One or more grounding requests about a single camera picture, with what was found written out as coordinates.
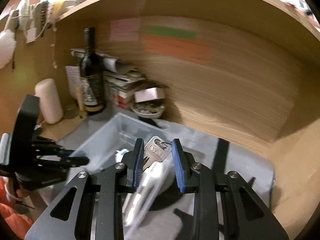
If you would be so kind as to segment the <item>clear plastic storage bin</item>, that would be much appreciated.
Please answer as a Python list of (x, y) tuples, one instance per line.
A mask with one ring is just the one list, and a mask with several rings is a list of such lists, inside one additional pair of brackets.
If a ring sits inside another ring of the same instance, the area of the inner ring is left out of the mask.
[[(166, 142), (178, 138), (183, 149), (196, 161), (210, 165), (210, 149), (204, 146), (203, 132), (169, 121), (158, 120), (150, 125), (125, 114), (118, 113), (108, 122), (84, 121), (74, 132), (58, 140), (66, 149), (78, 156), (87, 156), (90, 162), (84, 170), (98, 173), (115, 164), (116, 150), (133, 150), (137, 138), (148, 142), (158, 136)], [(147, 204), (147, 213), (132, 224), (124, 226), (125, 239), (189, 239), (193, 217), (193, 195), (182, 195), (176, 178), (172, 185)]]

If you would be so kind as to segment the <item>white handheld lint remover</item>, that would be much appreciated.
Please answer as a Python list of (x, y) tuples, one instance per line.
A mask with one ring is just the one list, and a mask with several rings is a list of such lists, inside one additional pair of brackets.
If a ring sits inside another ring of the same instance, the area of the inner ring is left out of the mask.
[(161, 163), (155, 162), (142, 173), (139, 187), (135, 193), (126, 195), (122, 207), (123, 223), (125, 227), (132, 226), (139, 217), (147, 213), (147, 204), (153, 203), (155, 198), (167, 190), (175, 179), (172, 160)]

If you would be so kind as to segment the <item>silver key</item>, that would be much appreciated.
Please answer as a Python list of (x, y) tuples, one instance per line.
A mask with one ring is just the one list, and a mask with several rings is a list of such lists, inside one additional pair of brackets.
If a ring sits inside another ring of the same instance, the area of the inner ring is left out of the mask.
[(154, 162), (163, 162), (171, 153), (171, 143), (158, 136), (152, 137), (144, 146), (143, 171)]

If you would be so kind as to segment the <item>white wall plug adapter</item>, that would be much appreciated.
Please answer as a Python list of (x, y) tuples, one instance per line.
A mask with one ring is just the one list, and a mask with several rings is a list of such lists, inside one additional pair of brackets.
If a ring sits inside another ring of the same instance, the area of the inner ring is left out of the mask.
[(115, 161), (116, 163), (119, 163), (121, 162), (123, 156), (125, 153), (129, 152), (128, 149), (124, 148), (122, 150), (116, 150), (116, 153), (115, 153)]

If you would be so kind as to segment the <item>grey mat with black letters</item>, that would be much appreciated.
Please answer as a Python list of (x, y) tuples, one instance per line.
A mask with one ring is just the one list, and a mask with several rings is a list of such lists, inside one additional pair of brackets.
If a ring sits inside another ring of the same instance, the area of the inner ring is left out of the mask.
[(61, 139), (88, 164), (72, 168), (58, 195), (71, 201), (60, 239), (130, 239), (153, 205), (139, 239), (283, 239), (286, 232), (252, 182), (269, 166), (228, 141), (164, 120), (124, 114), (85, 120)]

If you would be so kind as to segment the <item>white paper note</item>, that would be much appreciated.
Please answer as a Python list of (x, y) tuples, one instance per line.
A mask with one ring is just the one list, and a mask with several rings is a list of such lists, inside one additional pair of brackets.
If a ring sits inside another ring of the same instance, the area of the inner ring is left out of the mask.
[(65, 66), (69, 93), (76, 99), (76, 88), (80, 87), (80, 68), (78, 66)]

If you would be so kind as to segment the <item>stack of books and papers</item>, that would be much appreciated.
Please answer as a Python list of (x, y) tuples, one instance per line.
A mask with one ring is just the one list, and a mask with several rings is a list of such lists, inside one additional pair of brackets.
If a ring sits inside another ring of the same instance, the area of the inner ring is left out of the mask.
[(106, 95), (115, 105), (128, 109), (134, 101), (134, 93), (145, 87), (146, 76), (131, 62), (97, 52), (104, 65)]

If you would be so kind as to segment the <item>dark wine bottle elephant label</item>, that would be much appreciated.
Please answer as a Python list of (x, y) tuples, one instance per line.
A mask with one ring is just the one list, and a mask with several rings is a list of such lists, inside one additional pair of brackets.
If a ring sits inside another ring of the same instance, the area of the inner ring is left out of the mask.
[(80, 63), (82, 99), (87, 114), (95, 115), (106, 107), (103, 61), (95, 52), (95, 28), (86, 28), (84, 37), (86, 46)]

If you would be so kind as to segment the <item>white bowl of pebbles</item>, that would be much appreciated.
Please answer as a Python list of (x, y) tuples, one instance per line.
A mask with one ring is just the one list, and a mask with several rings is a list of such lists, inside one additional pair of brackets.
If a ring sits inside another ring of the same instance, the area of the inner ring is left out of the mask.
[(140, 118), (159, 119), (164, 113), (165, 106), (151, 102), (132, 103), (132, 111)]

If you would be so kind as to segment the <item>small white card box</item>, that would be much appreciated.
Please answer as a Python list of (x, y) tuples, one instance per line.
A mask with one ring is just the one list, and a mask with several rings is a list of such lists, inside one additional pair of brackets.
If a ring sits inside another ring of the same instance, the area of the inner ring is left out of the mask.
[(135, 102), (146, 102), (165, 98), (165, 90), (163, 88), (148, 88), (134, 93)]

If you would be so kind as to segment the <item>white fluffy pompom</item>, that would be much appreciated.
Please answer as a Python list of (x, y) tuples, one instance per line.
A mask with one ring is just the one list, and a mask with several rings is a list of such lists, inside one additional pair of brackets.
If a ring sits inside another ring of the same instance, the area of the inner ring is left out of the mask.
[(16, 48), (15, 35), (10, 29), (1, 32), (0, 38), (0, 69), (10, 62)]

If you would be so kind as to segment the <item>white charger on hook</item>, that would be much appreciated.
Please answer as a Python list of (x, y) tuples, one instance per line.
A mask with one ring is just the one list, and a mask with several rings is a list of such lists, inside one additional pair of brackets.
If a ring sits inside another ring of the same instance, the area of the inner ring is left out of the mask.
[(36, 11), (36, 5), (35, 4), (30, 4), (30, 0), (27, 0), (27, 5), (28, 7), (28, 17), (27, 17), (27, 23), (25, 25), (25, 38), (26, 38), (26, 43), (30, 43), (35, 41), (36, 37), (36, 27), (35, 27), (35, 11)]

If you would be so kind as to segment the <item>pink sticky note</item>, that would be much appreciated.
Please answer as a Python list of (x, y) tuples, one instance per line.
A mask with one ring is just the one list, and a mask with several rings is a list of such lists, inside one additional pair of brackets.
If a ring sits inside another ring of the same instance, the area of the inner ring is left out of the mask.
[(109, 40), (117, 42), (138, 41), (140, 28), (140, 18), (127, 18), (111, 21)]

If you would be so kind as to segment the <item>green sticky note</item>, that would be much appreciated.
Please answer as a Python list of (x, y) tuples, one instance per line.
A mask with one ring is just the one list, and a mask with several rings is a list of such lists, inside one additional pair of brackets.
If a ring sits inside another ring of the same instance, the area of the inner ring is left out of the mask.
[(145, 25), (142, 28), (142, 33), (148, 35), (183, 38), (188, 40), (197, 39), (197, 34), (194, 31), (165, 27), (160, 25)]

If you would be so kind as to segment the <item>orange sticky note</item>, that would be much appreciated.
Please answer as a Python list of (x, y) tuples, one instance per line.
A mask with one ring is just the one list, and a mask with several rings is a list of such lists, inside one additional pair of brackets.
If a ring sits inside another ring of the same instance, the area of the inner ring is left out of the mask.
[(142, 41), (144, 51), (148, 53), (172, 56), (198, 64), (207, 64), (210, 60), (210, 45), (198, 40), (144, 34)]

